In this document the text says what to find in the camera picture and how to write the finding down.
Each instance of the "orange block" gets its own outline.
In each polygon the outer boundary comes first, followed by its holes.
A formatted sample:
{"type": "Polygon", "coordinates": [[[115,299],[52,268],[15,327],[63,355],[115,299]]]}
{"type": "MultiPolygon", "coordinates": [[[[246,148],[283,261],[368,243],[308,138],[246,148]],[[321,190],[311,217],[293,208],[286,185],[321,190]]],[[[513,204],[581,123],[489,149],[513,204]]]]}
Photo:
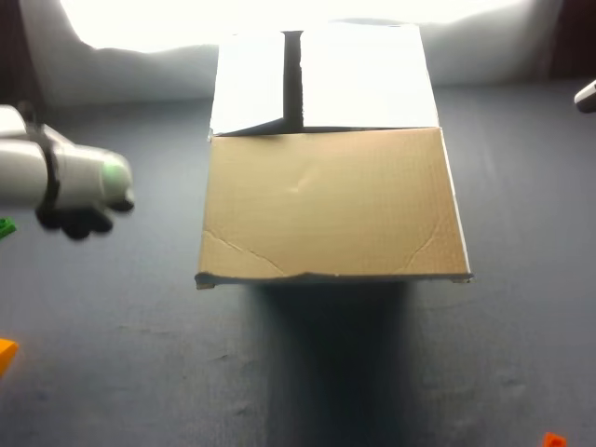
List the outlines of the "orange block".
{"type": "Polygon", "coordinates": [[[547,433],[544,436],[542,447],[567,447],[567,440],[563,436],[547,433]]]}
{"type": "Polygon", "coordinates": [[[19,345],[15,342],[0,338],[0,377],[2,377],[4,372],[8,369],[8,365],[12,358],[15,357],[18,349],[19,345]]]}

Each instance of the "gray tablecloth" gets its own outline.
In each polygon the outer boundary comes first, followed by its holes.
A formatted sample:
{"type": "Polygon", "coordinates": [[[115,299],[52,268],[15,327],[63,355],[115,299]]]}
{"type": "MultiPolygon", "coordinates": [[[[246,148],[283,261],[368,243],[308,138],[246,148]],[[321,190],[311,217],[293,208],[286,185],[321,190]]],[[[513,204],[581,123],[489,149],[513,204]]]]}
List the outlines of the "gray tablecloth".
{"type": "Polygon", "coordinates": [[[596,116],[581,83],[450,88],[476,282],[194,288],[210,105],[50,120],[130,161],[109,237],[0,241],[5,446],[534,447],[596,439],[596,116]]]}

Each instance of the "cardboard box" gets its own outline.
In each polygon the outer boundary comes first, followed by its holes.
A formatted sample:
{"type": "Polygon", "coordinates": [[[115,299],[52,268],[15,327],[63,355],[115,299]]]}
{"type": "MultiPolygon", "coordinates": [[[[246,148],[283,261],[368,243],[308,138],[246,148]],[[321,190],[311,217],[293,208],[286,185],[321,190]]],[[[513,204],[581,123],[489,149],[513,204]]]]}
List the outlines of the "cardboard box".
{"type": "Polygon", "coordinates": [[[220,48],[196,283],[471,277],[418,28],[220,48]]]}

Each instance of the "white wall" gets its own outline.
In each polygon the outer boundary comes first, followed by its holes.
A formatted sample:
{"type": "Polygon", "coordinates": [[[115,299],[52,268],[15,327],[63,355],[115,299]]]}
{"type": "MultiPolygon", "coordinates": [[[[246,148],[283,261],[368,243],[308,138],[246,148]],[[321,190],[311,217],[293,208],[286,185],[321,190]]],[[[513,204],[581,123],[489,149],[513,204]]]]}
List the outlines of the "white wall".
{"type": "MultiPolygon", "coordinates": [[[[213,94],[214,46],[154,54],[95,50],[79,41],[60,0],[20,1],[34,66],[50,105],[184,100],[213,94]]],[[[561,2],[520,0],[452,23],[422,25],[433,85],[539,77],[547,66],[561,2]]]]}

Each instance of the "green block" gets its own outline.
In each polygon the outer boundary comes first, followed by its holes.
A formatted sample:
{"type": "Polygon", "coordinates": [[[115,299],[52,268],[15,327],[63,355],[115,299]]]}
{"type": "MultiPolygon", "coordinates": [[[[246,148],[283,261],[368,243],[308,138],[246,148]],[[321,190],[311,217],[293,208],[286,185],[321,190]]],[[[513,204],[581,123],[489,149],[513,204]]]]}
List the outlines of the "green block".
{"type": "Polygon", "coordinates": [[[15,221],[10,219],[9,217],[0,219],[0,239],[8,236],[11,233],[14,233],[15,231],[17,231],[15,221]]]}

